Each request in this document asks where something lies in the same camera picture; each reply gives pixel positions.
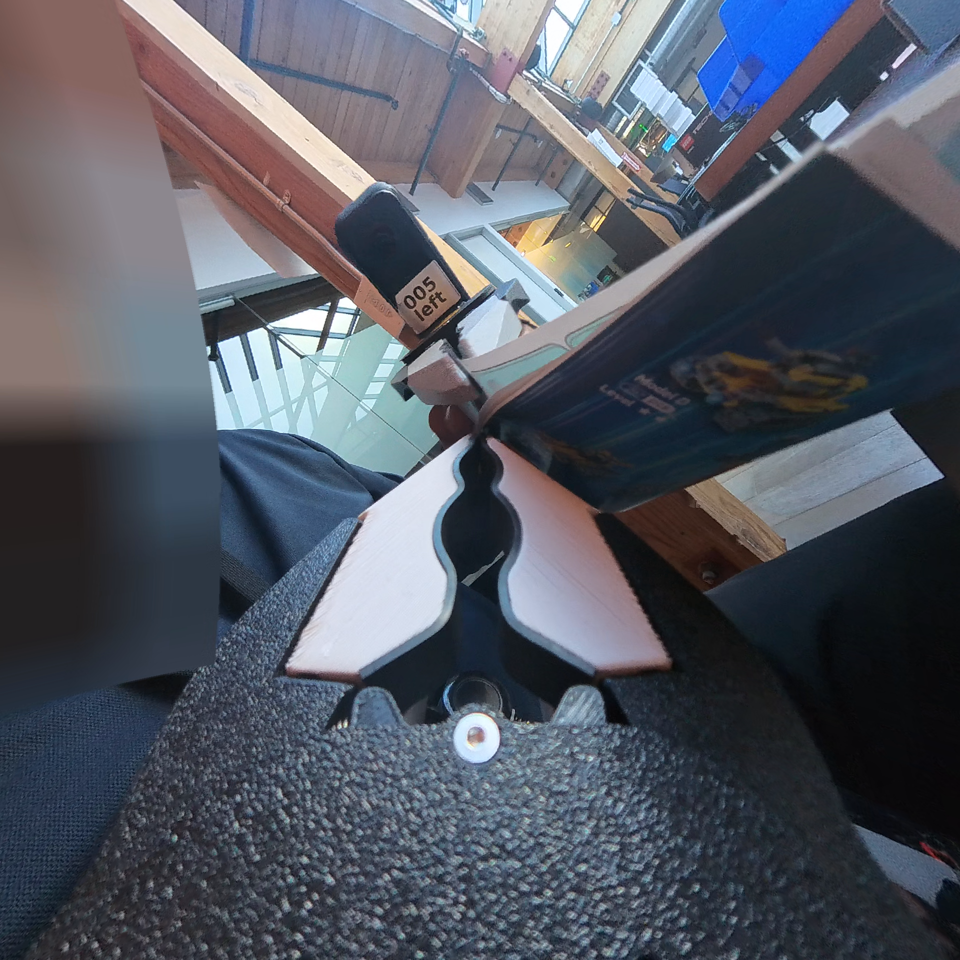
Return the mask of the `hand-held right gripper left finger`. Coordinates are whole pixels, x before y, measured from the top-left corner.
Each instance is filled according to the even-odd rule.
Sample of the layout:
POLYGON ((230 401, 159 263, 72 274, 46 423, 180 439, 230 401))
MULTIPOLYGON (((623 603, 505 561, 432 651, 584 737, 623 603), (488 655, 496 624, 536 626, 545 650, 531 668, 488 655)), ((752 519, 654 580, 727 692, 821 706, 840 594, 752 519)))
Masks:
POLYGON ((360 682, 434 636, 457 584, 442 519, 464 490, 462 438, 360 516, 287 660, 289 676, 360 682))

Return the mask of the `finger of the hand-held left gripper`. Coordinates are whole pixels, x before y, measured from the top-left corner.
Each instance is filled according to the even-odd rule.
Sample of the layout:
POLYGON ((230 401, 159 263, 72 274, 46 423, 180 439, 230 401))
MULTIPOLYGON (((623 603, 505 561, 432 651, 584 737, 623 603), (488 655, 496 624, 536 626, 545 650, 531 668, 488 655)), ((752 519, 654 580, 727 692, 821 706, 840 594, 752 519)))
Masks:
POLYGON ((482 391, 447 340, 431 343, 408 362, 408 387, 422 402, 432 405, 463 405, 482 400, 482 391))
POLYGON ((458 323, 458 355, 477 358, 522 335, 522 321, 509 301, 488 298, 458 323))

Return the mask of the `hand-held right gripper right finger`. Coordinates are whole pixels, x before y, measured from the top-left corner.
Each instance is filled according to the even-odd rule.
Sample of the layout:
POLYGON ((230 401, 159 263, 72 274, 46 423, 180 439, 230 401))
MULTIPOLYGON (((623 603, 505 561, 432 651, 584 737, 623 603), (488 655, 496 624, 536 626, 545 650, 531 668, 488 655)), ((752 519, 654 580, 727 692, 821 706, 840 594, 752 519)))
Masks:
POLYGON ((595 522, 596 511, 496 439, 493 481, 514 540, 499 578, 510 625, 595 677, 669 669, 671 659, 595 522))

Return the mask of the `brick model instruction booklet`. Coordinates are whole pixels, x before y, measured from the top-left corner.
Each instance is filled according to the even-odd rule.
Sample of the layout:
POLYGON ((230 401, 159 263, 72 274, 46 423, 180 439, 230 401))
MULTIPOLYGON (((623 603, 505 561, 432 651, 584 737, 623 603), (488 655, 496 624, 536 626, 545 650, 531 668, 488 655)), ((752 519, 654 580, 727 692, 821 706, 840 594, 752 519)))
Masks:
POLYGON ((958 64, 603 294, 479 429, 603 511, 958 385, 958 64))

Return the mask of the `person's left hand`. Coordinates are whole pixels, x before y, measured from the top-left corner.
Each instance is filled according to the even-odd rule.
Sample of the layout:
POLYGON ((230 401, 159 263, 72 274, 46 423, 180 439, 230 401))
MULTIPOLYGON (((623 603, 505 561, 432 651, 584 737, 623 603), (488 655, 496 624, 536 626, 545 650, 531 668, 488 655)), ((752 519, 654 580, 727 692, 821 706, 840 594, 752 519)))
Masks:
POLYGON ((428 425, 444 449, 474 433, 473 420, 455 405, 433 406, 428 414, 428 425))

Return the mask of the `glass railing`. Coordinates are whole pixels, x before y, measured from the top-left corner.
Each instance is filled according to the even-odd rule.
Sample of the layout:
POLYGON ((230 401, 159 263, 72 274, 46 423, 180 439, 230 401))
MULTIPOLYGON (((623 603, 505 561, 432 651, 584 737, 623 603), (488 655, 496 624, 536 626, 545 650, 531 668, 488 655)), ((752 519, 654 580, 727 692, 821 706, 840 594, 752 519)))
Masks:
POLYGON ((293 433, 398 475, 435 449, 428 407, 391 385, 404 346, 351 300, 253 324, 222 342, 209 365, 220 429, 293 433))

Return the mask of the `person's navy clothing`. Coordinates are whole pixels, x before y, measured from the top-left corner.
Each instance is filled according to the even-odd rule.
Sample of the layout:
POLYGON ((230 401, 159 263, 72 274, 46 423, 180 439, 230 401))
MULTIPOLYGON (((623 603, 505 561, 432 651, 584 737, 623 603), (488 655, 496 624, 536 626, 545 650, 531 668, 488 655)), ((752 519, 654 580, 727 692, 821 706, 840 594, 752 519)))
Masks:
MULTIPOLYGON (((222 546, 273 585, 400 482, 313 440, 219 433, 222 546)), ((923 486, 708 593, 772 662, 834 780, 958 840, 958 496, 923 486)), ((156 677, 2 717, 2 955, 60 908, 184 682, 156 677)))

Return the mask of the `black pipe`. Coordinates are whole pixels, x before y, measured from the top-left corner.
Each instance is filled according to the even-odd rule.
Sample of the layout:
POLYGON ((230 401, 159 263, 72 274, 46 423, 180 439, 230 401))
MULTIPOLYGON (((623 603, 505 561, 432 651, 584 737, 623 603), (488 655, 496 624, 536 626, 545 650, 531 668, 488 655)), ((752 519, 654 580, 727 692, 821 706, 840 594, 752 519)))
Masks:
POLYGON ((270 63, 270 62, 261 60, 259 58, 248 58, 244 60, 244 63, 247 66, 250 66, 254 69, 266 71, 270 74, 274 74, 283 78, 292 79, 296 81, 303 81, 303 82, 324 87, 330 90, 338 90, 345 93, 363 96, 368 99, 375 99, 377 101, 386 102, 390 105, 390 108, 393 111, 397 111, 400 108, 400 103, 398 99, 394 95, 387 92, 378 91, 378 90, 366 88, 363 86, 358 86, 343 80, 322 77, 320 75, 308 73, 306 71, 302 71, 299 69, 290 68, 280 64, 270 63))

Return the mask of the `black chair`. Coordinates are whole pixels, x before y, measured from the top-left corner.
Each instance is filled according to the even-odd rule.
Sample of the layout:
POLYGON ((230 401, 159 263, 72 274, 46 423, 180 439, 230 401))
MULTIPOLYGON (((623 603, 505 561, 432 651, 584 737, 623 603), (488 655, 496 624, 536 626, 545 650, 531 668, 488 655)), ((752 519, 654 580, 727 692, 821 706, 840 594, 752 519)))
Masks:
POLYGON ((691 211, 677 203, 649 198, 634 187, 628 189, 626 203, 634 210, 646 210, 666 218, 680 236, 687 236, 706 225, 714 216, 714 210, 702 214, 691 211))

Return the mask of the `white boxes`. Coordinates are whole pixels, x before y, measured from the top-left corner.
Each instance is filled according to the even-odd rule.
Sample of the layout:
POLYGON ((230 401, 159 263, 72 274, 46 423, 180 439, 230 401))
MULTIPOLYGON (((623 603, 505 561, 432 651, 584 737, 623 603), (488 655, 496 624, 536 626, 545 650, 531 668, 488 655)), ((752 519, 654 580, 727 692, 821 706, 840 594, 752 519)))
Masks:
POLYGON ((630 94, 654 114, 672 136, 680 138, 693 122, 691 109, 645 64, 640 65, 639 73, 630 85, 630 94))

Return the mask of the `blue plastic bin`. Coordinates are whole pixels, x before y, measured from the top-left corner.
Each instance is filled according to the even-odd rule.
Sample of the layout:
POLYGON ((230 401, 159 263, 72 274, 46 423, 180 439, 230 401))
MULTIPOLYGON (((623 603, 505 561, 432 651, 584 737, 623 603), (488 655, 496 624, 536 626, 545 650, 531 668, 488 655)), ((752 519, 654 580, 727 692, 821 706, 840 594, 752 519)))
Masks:
MULTIPOLYGON (((720 122, 747 118, 784 84, 851 1, 726 1, 719 8, 725 35, 698 73, 700 87, 720 122)), ((880 20, 864 53, 818 99, 832 98, 852 111, 903 47, 902 37, 880 20)))

